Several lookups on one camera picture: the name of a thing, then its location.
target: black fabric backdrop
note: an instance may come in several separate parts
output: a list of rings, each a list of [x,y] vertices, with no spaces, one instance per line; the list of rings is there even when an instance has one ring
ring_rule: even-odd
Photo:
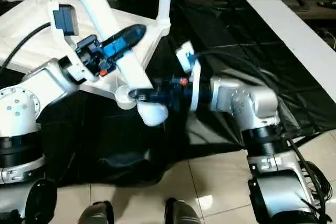
[[[267,71],[297,121],[293,127],[297,135],[336,127],[334,102],[246,1],[232,1],[220,9],[173,4],[171,22],[170,34],[160,41],[147,67],[150,77],[183,76],[174,51],[191,39],[196,51],[216,48]],[[201,65],[202,78],[228,69],[211,56],[201,59]],[[253,76],[245,66],[234,65],[234,69]],[[22,76],[5,71],[0,88]],[[177,161],[244,147],[233,118],[210,112],[206,106],[196,113],[170,112],[164,125],[147,127],[136,109],[122,111],[113,100],[80,91],[46,108],[38,120],[47,175],[59,186],[150,185]]]

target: robotic arm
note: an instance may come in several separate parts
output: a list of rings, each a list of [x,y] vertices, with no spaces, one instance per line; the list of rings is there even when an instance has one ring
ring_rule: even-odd
[[[278,99],[266,86],[249,86],[237,79],[212,77],[200,81],[200,65],[190,42],[177,52],[190,78],[156,80],[156,89],[137,89],[130,96],[161,102],[174,109],[181,104],[196,110],[200,103],[212,111],[231,114],[237,122],[253,178],[250,200],[259,223],[318,223],[312,193],[295,152],[281,137]]]

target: white table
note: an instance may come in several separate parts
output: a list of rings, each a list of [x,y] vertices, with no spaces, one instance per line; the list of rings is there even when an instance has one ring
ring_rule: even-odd
[[[247,0],[336,102],[336,53],[281,0]]]

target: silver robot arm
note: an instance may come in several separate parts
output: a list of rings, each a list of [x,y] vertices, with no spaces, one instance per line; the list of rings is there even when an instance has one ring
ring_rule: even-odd
[[[52,59],[27,74],[18,85],[0,90],[1,147],[8,150],[7,155],[2,155],[0,184],[29,180],[34,171],[45,164],[37,146],[40,126],[36,119],[47,105],[76,92],[78,87],[63,74],[58,60]],[[36,142],[36,146],[28,144],[31,141]],[[15,148],[19,150],[27,145],[31,153],[27,152],[27,157],[21,160],[22,156],[15,155]]]
[[[267,86],[250,86],[233,78],[200,80],[201,67],[190,42],[176,51],[190,78],[157,81],[153,90],[133,90],[131,97],[196,110],[202,104],[212,111],[231,114],[240,129],[253,175],[250,199],[259,223],[317,223],[314,198],[295,152],[281,137],[278,99]]]

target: white floor tile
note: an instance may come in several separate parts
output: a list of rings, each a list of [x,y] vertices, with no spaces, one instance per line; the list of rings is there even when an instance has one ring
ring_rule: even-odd
[[[336,141],[329,132],[303,145],[300,151],[306,160],[320,168],[329,181],[336,179]]]
[[[204,218],[205,224],[257,224],[252,206],[240,207]]]
[[[76,224],[90,205],[90,185],[63,187],[57,190],[55,216],[51,224]]]
[[[115,188],[92,185],[91,203],[112,202],[117,224],[161,224],[164,221],[165,200],[175,197],[184,200],[202,217],[187,162],[176,164],[166,172],[160,183],[144,188]]]
[[[203,216],[250,204],[245,151],[190,161]]]
[[[336,181],[331,182],[333,197],[326,204],[326,213],[331,217],[333,222],[336,221]]]

